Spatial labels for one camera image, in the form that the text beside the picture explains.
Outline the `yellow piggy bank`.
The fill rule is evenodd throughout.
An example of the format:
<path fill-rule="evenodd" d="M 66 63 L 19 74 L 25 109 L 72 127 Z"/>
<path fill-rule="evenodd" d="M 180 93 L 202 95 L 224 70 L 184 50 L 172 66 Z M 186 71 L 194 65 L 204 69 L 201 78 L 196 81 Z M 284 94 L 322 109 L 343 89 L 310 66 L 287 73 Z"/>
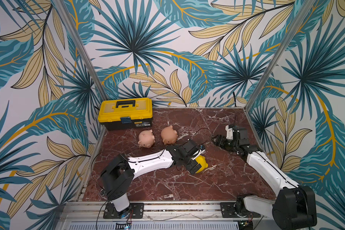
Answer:
<path fill-rule="evenodd" d="M 206 162 L 206 159 L 204 156 L 200 155 L 195 159 L 198 163 L 198 165 L 200 165 L 201 167 L 196 171 L 196 173 L 200 173 L 203 170 L 205 170 L 206 168 L 208 168 L 208 164 Z"/>

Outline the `pink piggy bank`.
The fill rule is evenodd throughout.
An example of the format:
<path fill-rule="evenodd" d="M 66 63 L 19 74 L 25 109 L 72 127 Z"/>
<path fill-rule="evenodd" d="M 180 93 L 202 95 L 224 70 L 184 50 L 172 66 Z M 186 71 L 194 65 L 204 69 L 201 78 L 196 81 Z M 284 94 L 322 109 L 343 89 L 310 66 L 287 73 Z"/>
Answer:
<path fill-rule="evenodd" d="M 139 134 L 138 145 L 140 148 L 151 148 L 155 144 L 155 137 L 153 131 L 145 130 Z"/>
<path fill-rule="evenodd" d="M 177 131 L 173 129 L 173 126 L 168 126 L 162 129 L 161 137 L 164 145 L 175 144 L 178 138 Z"/>

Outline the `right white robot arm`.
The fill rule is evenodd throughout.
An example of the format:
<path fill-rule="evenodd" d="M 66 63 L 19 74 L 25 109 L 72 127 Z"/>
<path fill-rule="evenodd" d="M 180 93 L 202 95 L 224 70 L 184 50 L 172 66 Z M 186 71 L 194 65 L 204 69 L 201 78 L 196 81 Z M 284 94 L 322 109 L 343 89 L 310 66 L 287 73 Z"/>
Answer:
<path fill-rule="evenodd" d="M 267 182 L 276 195 L 275 200 L 256 195 L 239 195 L 234 204 L 234 214 L 246 217 L 251 213 L 271 218 L 282 230 L 297 230 L 317 225 L 314 191 L 301 186 L 273 164 L 266 154 L 250 143 L 244 127 L 227 125 L 226 135 L 215 135 L 215 146 L 240 156 Z"/>

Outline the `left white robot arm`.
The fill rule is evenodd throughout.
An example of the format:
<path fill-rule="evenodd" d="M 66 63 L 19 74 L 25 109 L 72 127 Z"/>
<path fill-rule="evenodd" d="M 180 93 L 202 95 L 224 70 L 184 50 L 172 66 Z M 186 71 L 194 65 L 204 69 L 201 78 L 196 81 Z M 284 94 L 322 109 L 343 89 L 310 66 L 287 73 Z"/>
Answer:
<path fill-rule="evenodd" d="M 168 169 L 174 166 L 183 166 L 191 174 L 207 168 L 207 164 L 199 163 L 205 160 L 204 144 L 196 144 L 188 140 L 184 144 L 167 145 L 163 150 L 141 157 L 126 157 L 124 154 L 116 156 L 101 172 L 101 180 L 108 201 L 112 202 L 118 214 L 128 213 L 131 204 L 127 191 L 132 181 L 144 174 Z"/>

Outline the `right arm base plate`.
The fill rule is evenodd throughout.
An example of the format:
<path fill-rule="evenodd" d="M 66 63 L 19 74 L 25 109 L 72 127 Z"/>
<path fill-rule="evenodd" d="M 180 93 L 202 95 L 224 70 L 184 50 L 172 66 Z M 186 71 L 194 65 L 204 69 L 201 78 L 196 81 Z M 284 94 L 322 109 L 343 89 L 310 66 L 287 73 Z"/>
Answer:
<path fill-rule="evenodd" d="M 248 211 L 243 202 L 221 202 L 220 211 L 223 218 L 259 218 L 260 214 Z"/>

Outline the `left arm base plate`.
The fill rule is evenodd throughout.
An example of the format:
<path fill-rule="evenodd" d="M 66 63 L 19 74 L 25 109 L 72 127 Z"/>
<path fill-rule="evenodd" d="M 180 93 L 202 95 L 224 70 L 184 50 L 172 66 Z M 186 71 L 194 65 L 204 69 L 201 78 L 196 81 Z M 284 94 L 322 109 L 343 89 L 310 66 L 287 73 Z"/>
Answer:
<path fill-rule="evenodd" d="M 103 214 L 104 219 L 142 219 L 144 203 L 130 203 L 125 210 L 118 212 L 113 203 L 107 203 Z"/>

